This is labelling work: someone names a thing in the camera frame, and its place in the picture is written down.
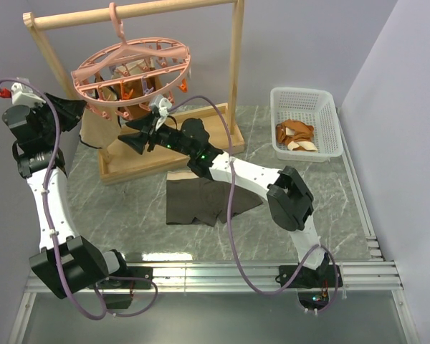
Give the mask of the pink round clip hanger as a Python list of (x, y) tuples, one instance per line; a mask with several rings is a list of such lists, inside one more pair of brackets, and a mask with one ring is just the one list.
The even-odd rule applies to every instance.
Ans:
[(106, 110), (112, 108), (131, 120), (133, 106), (149, 111), (149, 104), (157, 95), (174, 104), (173, 91), (188, 90), (189, 47), (162, 37), (127, 40), (113, 2), (109, 15), (120, 43), (100, 50), (71, 72), (79, 96), (91, 111), (106, 119), (110, 118)]

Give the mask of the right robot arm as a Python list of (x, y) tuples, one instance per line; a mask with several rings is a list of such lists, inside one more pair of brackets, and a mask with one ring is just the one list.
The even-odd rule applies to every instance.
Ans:
[(273, 222), (291, 233), (298, 258), (303, 264), (298, 276), (310, 286), (327, 277), (329, 255), (320, 246), (313, 220), (313, 195), (291, 166), (266, 168), (231, 157), (209, 142), (202, 120), (189, 118), (179, 129), (159, 125), (155, 117), (127, 124), (134, 131), (119, 135), (119, 141), (141, 154), (155, 146), (188, 156), (187, 166), (197, 176), (212, 181), (232, 182), (267, 201)]

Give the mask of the dark grey underwear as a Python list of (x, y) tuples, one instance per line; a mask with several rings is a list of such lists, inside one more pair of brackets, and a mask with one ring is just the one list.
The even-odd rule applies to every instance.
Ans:
[(190, 171), (167, 173), (166, 224), (227, 223), (230, 188), (230, 183), (200, 178)]

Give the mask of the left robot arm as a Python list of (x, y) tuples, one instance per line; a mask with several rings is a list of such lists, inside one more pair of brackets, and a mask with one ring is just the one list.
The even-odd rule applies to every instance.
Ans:
[(77, 233), (67, 204), (65, 159), (54, 146), (58, 129), (70, 131), (78, 124), (85, 102), (30, 90), (12, 90), (9, 98), (12, 106), (2, 120), (16, 138), (12, 154), (39, 217), (39, 253), (29, 259), (33, 273), (60, 299), (66, 296), (61, 277), (72, 293), (103, 280), (114, 288), (126, 286), (130, 270), (121, 253), (102, 253)]

